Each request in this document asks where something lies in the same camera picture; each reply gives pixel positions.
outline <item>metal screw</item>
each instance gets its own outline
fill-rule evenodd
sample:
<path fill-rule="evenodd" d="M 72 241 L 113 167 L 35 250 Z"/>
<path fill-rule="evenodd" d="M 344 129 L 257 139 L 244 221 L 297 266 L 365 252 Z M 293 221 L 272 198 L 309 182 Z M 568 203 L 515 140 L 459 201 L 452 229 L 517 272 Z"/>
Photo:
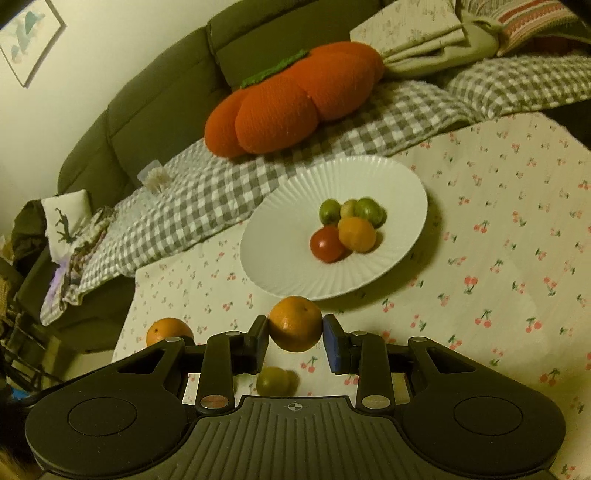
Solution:
<path fill-rule="evenodd" d="M 217 408 L 224 408 L 229 403 L 229 400 L 223 395 L 208 395 L 207 397 L 203 397 L 201 399 L 201 406 L 203 408 L 209 408 L 211 410 L 215 410 Z"/>
<path fill-rule="evenodd" d="M 368 395 L 361 403 L 365 408 L 370 408 L 371 410 L 382 410 L 390 406 L 390 400 L 383 395 Z"/>

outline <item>ribbed white plate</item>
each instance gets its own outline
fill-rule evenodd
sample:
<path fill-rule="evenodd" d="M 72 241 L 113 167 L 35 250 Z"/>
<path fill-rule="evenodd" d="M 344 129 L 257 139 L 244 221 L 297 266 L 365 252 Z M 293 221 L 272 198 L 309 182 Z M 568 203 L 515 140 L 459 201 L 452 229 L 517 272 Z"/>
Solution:
<path fill-rule="evenodd" d="M 318 217 L 322 202 L 367 196 L 388 212 L 379 229 L 379 247 L 332 264 L 314 257 L 309 242 L 322 227 Z M 370 283 L 400 262 L 417 240 L 426 216 L 423 184 L 404 165 L 369 155 L 337 158 L 290 178 L 263 200 L 242 235 L 242 268 L 255 285 L 278 297 L 336 297 Z"/>

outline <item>white tablecloth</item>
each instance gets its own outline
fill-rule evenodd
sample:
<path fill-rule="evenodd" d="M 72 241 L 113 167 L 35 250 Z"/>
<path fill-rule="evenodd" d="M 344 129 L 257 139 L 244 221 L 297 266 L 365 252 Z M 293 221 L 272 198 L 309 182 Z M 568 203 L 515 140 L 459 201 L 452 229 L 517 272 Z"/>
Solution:
<path fill-rule="evenodd" d="M 553 466 L 591 475 L 591 153 L 540 113 L 439 135 L 394 157 L 430 196 L 411 253 L 361 290 L 319 302 L 346 331 L 406 344 L 421 334 L 552 398 L 567 422 Z M 113 360 L 145 346 L 155 320 L 175 316 L 195 340 L 247 331 L 278 299 L 242 271 L 236 225 L 136 275 L 137 292 Z M 304 353 L 269 345 L 267 365 L 299 374 L 297 395 L 350 395 L 355 376 L 330 373 L 319 342 Z M 194 401 L 195 378 L 186 401 Z M 256 393 L 239 379 L 237 397 Z"/>

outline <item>picture frame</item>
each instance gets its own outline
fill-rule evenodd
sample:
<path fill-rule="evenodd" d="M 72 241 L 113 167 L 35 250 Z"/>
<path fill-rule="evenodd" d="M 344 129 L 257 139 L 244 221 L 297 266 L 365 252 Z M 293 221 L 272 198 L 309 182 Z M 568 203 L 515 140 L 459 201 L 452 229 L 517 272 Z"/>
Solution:
<path fill-rule="evenodd" d="M 0 29 L 0 51 L 22 87 L 29 86 L 65 26 L 50 0 L 33 0 Z"/>

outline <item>gray gingham blanket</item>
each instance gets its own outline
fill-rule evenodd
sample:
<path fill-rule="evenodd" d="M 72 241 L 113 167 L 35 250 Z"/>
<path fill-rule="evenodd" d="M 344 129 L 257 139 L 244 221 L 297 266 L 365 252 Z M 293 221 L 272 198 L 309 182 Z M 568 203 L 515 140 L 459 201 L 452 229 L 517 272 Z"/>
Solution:
<path fill-rule="evenodd" d="M 380 84 L 355 114 L 321 126 L 292 149 L 243 163 L 213 155 L 203 140 L 194 143 L 167 163 L 174 181 L 163 194 L 141 188 L 116 206 L 117 218 L 87 264 L 78 292 L 84 295 L 119 275 L 133 277 L 137 269 L 247 219 L 282 182 L 318 162 L 341 155 L 387 157 L 491 116 L 586 99 L 591 59 L 488 60 L 433 82 L 441 88 L 416 81 Z M 61 315 L 54 302 L 43 307 L 44 325 Z"/>

